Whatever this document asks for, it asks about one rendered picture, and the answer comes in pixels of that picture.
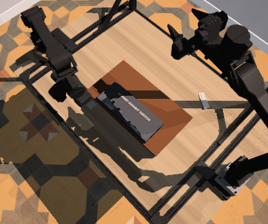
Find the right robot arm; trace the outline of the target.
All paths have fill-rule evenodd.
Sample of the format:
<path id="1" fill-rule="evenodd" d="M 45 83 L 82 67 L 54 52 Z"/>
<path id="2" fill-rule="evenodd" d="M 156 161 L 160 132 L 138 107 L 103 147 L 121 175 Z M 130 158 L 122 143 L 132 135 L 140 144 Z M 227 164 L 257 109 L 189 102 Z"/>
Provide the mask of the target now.
<path id="1" fill-rule="evenodd" d="M 28 28 L 32 28 L 30 38 L 34 46 L 38 46 L 36 50 L 46 54 L 48 58 L 47 63 L 58 81 L 49 89 L 49 95 L 58 102 L 64 102 L 67 98 L 66 94 L 69 94 L 71 99 L 81 97 L 85 93 L 85 88 L 75 75 L 75 73 L 78 72 L 77 64 L 72 54 L 69 51 L 66 52 L 63 45 L 55 41 L 44 22 L 46 15 L 43 9 L 34 6 L 21 12 L 21 15 L 20 18 L 24 25 Z M 73 67 L 71 67 L 71 63 Z M 59 81 L 61 81 L 62 84 Z"/>

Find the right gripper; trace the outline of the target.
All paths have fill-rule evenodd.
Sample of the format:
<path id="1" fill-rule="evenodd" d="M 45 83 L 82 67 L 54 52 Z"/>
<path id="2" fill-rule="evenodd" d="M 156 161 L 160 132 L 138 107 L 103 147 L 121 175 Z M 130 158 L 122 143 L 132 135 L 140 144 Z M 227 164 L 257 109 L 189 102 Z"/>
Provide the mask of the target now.
<path id="1" fill-rule="evenodd" d="M 51 73 L 51 78 L 55 83 L 57 83 L 54 73 Z M 79 107 L 82 107 L 91 99 L 92 99 L 92 95 L 85 89 L 85 93 L 81 97 L 73 99 L 73 100 Z"/>

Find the brown flat rectangular board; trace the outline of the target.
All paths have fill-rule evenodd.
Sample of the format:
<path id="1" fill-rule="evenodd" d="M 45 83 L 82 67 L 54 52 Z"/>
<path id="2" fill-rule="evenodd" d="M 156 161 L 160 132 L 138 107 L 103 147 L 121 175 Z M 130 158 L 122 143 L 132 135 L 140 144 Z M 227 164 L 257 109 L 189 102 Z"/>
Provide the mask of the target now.
<path id="1" fill-rule="evenodd" d="M 147 143 L 144 143 L 133 131 L 97 100 L 97 97 L 115 81 L 164 122 L 164 125 Z M 124 60 L 93 84 L 88 89 L 88 92 L 92 95 L 93 102 L 100 104 L 106 112 L 149 150 L 151 156 L 157 156 L 192 119 L 192 116 L 184 109 L 178 106 Z"/>

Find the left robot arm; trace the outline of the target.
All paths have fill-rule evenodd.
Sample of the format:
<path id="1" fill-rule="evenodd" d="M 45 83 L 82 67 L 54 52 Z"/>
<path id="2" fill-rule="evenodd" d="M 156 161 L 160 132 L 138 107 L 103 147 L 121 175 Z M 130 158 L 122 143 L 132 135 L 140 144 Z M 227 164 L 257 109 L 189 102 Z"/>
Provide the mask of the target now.
<path id="1" fill-rule="evenodd" d="M 209 48 L 213 40 L 220 38 L 220 22 L 220 19 L 211 14 L 199 20 L 198 29 L 195 30 L 197 41 L 200 40 L 198 42 L 201 45 Z M 244 26 L 229 26 L 220 47 L 211 55 L 210 61 L 222 71 L 221 78 L 228 78 L 229 86 L 237 95 L 248 100 L 268 128 L 268 93 L 252 52 L 248 51 L 253 45 L 250 37 L 248 29 Z M 268 153 L 251 159 L 245 155 L 240 156 L 229 165 L 224 180 L 233 188 L 237 188 L 254 172 L 264 169 L 268 169 Z"/>

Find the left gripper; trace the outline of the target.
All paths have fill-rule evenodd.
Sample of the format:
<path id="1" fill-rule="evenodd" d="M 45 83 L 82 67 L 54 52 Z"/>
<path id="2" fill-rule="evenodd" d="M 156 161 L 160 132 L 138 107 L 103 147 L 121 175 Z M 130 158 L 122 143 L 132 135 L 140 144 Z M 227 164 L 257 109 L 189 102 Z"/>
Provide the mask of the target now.
<path id="1" fill-rule="evenodd" d="M 207 17 L 208 15 L 210 15 L 209 13 L 205 13 L 196 9 L 192 9 L 191 10 L 193 15 L 196 16 L 196 18 L 198 20 L 201 20 L 205 17 Z M 217 17 L 218 19 L 220 19 L 220 28 L 222 30 L 225 29 L 225 26 L 227 24 L 228 21 L 228 16 L 224 11 L 220 11 L 220 12 L 215 12 L 212 13 L 212 15 L 214 15 L 215 17 Z M 204 58 L 206 60 L 210 60 L 211 55 L 214 53 L 214 51 L 219 47 L 223 37 L 218 38 L 217 40 L 213 40 L 211 42 L 211 45 L 209 45 L 208 47 L 205 47 L 204 45 L 201 45 L 196 39 L 195 36 L 193 36 L 190 39 L 186 39 L 183 38 L 183 34 L 179 34 L 171 25 L 167 25 L 168 30 L 170 32 L 171 38 L 172 40 L 174 40 L 172 47 L 171 47 L 171 56 L 176 59 L 179 60 L 181 58 L 183 58 L 184 56 L 186 56 L 188 54 L 188 50 L 189 47 L 195 45 L 195 49 L 196 50 L 200 50 L 205 56 Z M 190 45 L 189 45 L 190 43 Z"/>

